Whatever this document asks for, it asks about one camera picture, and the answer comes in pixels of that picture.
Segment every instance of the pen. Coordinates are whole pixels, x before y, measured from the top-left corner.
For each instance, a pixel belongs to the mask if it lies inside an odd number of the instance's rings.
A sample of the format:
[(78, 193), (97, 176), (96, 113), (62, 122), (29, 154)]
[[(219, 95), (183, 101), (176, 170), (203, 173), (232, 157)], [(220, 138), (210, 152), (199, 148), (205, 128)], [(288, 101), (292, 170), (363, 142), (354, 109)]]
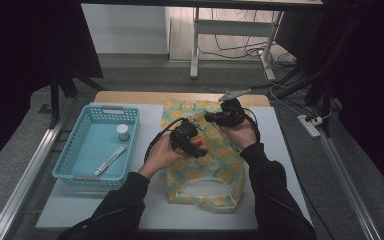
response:
[(126, 145), (124, 144), (117, 148), (117, 150), (115, 150), (114, 153), (96, 169), (94, 175), (99, 176), (102, 172), (104, 172), (105, 169), (107, 169), (118, 158), (118, 156), (124, 152), (125, 149)]

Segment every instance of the basket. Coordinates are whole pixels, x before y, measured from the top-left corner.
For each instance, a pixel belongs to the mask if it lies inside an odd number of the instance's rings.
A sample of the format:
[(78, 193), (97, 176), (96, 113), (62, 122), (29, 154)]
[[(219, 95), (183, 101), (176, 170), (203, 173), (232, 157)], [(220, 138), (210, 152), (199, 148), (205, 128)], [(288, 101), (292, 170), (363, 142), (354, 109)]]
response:
[[(117, 126), (126, 124), (130, 138), (121, 141)], [(71, 186), (120, 187), (130, 169), (139, 132), (139, 109), (90, 104), (83, 108), (52, 175)], [(99, 176), (95, 170), (121, 144), (126, 150)]]

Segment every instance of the wrist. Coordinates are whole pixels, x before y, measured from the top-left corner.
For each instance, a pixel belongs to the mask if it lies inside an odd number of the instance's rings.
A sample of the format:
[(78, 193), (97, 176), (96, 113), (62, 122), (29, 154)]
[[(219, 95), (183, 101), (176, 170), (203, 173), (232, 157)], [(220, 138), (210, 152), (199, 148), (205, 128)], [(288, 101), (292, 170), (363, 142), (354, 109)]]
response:
[(152, 166), (148, 161), (142, 165), (138, 173), (151, 180), (151, 178), (157, 173), (158, 170)]
[(247, 140), (241, 142), (241, 143), (239, 144), (239, 147), (240, 147), (242, 150), (244, 150), (245, 148), (251, 146), (251, 145), (254, 144), (254, 143), (256, 143), (255, 140), (253, 141), (253, 140), (249, 140), (249, 139), (247, 139)]

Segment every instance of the plastic bag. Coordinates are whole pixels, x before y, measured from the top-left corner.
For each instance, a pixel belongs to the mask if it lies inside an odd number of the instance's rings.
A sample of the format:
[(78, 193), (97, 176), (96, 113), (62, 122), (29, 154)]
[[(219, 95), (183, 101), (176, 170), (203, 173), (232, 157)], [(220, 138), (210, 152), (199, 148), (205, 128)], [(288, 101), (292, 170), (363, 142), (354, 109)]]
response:
[(169, 200), (200, 207), (235, 208), (245, 183), (244, 160), (216, 124), (205, 121), (205, 111), (221, 111), (220, 104), (179, 100), (164, 104), (162, 129), (180, 117), (194, 118), (204, 128), (198, 130), (194, 141), (200, 141), (208, 150), (204, 157), (182, 159), (168, 169)]

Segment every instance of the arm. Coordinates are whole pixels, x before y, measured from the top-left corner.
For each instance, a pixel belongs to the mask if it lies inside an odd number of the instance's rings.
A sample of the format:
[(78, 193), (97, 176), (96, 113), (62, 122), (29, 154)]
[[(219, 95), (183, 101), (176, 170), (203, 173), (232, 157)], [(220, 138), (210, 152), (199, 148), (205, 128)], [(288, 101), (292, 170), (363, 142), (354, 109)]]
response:
[(261, 237), (267, 239), (313, 239), (312, 227), (289, 193), (282, 164), (270, 161), (264, 144), (256, 143), (251, 124), (245, 120), (235, 128), (220, 127), (241, 148), (249, 165), (249, 178), (255, 194), (255, 215)]
[(145, 204), (143, 199), (148, 191), (148, 184), (156, 172), (169, 167), (175, 161), (186, 158), (186, 154), (171, 149), (170, 138), (163, 135), (154, 145), (145, 164), (136, 172), (127, 175), (126, 182), (118, 190), (108, 192), (104, 200), (92, 215), (92, 218), (111, 214), (87, 225), (79, 238), (68, 239), (133, 239), (139, 227)]

